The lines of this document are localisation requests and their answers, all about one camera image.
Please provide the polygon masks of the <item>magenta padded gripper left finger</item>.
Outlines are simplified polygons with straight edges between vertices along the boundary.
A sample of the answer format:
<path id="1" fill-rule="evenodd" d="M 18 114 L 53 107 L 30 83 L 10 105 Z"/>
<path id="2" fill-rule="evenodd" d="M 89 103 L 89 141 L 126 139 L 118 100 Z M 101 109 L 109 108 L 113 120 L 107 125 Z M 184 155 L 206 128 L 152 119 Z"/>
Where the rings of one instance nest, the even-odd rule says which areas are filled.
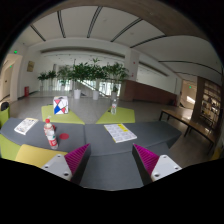
<path id="1" fill-rule="evenodd" d="M 91 146 L 86 144 L 66 155 L 56 154 L 42 169 L 72 183 L 79 184 L 91 155 Z"/>

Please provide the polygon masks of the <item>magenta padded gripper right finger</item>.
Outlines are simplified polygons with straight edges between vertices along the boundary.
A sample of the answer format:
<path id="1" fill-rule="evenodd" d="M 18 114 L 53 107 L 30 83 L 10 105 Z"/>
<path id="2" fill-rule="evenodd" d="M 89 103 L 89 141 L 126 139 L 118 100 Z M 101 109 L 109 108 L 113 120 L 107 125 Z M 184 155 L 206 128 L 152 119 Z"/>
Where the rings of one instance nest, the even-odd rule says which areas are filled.
<path id="1" fill-rule="evenodd" d="M 132 154 L 144 185 L 181 170 L 168 155 L 157 155 L 137 144 L 133 145 Z"/>

